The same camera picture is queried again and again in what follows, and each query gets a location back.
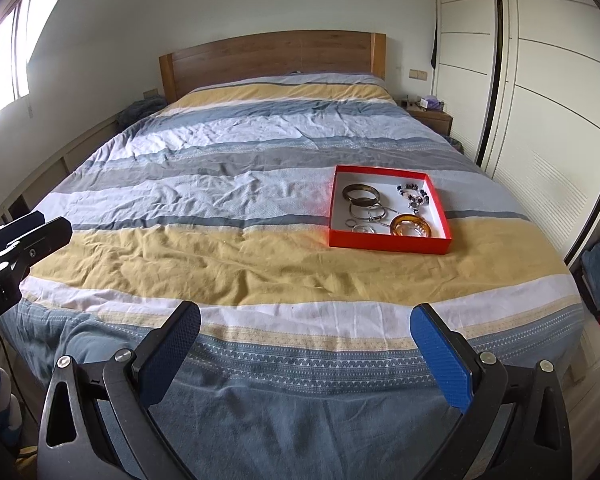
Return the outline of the amber translucent bangle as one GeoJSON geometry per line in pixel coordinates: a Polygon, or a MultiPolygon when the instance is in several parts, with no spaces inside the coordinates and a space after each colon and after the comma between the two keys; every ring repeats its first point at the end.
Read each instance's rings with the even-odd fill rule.
{"type": "Polygon", "coordinates": [[[432,233],[428,222],[417,214],[398,214],[391,220],[389,230],[394,236],[428,238],[432,233]]]}

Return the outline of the red shallow box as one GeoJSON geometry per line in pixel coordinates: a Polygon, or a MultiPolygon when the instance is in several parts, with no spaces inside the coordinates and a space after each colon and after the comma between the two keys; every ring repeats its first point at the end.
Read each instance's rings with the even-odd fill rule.
{"type": "Polygon", "coordinates": [[[452,234],[439,194],[428,174],[420,171],[381,167],[338,165],[332,179],[328,244],[338,248],[380,250],[381,252],[414,252],[444,255],[452,243],[452,234]],[[342,189],[353,183],[376,188],[387,217],[379,222],[353,220],[342,189]],[[398,214],[417,214],[431,228],[431,236],[394,236],[391,220],[398,214]]]}

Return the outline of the dark olive bangle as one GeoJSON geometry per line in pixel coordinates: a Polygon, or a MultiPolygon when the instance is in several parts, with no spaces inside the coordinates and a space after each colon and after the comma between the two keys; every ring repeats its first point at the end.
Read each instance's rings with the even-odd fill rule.
{"type": "Polygon", "coordinates": [[[355,207],[373,207],[380,204],[380,193],[376,188],[363,183],[348,184],[342,189],[342,197],[355,207]]]}

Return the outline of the low white shelf unit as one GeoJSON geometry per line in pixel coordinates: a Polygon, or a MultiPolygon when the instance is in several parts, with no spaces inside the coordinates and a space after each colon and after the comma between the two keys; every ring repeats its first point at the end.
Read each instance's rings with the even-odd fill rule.
{"type": "Polygon", "coordinates": [[[50,156],[7,196],[0,205],[0,224],[30,212],[56,185],[117,134],[117,116],[89,128],[50,156]]]}

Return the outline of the striped bed quilt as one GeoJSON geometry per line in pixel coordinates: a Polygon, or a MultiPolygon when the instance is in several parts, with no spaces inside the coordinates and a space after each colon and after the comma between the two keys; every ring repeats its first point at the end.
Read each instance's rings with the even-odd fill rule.
{"type": "Polygon", "coordinates": [[[563,372],[583,328],[562,256],[500,184],[376,77],[189,92],[40,203],[73,228],[0,319],[40,382],[134,348],[184,300],[201,331],[152,411],[201,479],[409,479],[457,420],[408,328],[426,302],[479,351],[563,372]],[[340,166],[424,172],[443,255],[329,246],[340,166]]]}

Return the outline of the dark clothing pile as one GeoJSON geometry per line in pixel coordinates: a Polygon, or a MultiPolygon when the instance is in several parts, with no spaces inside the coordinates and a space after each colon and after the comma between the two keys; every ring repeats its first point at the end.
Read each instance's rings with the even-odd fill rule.
{"type": "Polygon", "coordinates": [[[132,126],[141,119],[148,117],[159,110],[162,110],[167,105],[168,102],[166,102],[166,98],[164,96],[160,96],[160,94],[133,102],[118,115],[118,131],[121,132],[124,129],[129,128],[129,126],[132,126]]]}

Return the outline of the thin silver bangle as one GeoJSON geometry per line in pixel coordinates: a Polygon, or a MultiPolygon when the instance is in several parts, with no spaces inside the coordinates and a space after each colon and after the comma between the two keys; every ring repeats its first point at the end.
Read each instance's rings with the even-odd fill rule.
{"type": "Polygon", "coordinates": [[[379,204],[372,206],[349,205],[349,214],[353,220],[379,222],[387,217],[387,209],[379,204]]]}

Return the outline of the window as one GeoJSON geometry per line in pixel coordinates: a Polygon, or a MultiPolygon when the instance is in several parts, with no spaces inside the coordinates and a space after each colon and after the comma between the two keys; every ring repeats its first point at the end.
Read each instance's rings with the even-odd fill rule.
{"type": "Polygon", "coordinates": [[[29,94],[28,66],[58,1],[9,1],[0,19],[0,112],[29,94]]]}

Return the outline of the wooden nightstand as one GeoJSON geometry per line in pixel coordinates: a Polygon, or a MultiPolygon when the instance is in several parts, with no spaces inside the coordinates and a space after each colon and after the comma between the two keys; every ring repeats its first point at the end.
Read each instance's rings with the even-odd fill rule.
{"type": "Polygon", "coordinates": [[[413,118],[442,136],[451,134],[453,117],[438,110],[425,110],[416,105],[407,105],[406,111],[413,118]]]}

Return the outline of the tissue box on nightstand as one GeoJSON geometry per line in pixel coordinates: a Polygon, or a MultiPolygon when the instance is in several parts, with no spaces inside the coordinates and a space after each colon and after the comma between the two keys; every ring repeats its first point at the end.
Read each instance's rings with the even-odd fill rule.
{"type": "Polygon", "coordinates": [[[416,105],[422,110],[433,110],[434,112],[442,112],[444,110],[444,102],[435,96],[421,96],[416,105]]]}

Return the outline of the wooden headboard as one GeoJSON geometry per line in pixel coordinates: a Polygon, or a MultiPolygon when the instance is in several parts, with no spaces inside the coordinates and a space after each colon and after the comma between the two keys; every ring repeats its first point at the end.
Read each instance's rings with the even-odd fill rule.
{"type": "Polygon", "coordinates": [[[253,77],[345,73],[384,79],[387,36],[328,29],[261,32],[165,54],[159,67],[170,103],[197,88],[253,77]]]}

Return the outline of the white sliding wardrobe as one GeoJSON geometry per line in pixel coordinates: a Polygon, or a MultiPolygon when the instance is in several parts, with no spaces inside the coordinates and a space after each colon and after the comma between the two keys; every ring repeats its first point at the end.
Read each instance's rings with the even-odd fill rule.
{"type": "Polygon", "coordinates": [[[434,64],[466,155],[577,258],[600,218],[600,8],[437,0],[434,64]]]}

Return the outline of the wall switch panel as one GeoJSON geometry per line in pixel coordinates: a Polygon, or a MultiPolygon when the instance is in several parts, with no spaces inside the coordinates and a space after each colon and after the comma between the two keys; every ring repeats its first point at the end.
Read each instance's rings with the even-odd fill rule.
{"type": "Polygon", "coordinates": [[[408,76],[411,79],[426,80],[428,78],[428,73],[426,70],[409,70],[408,76]]]}

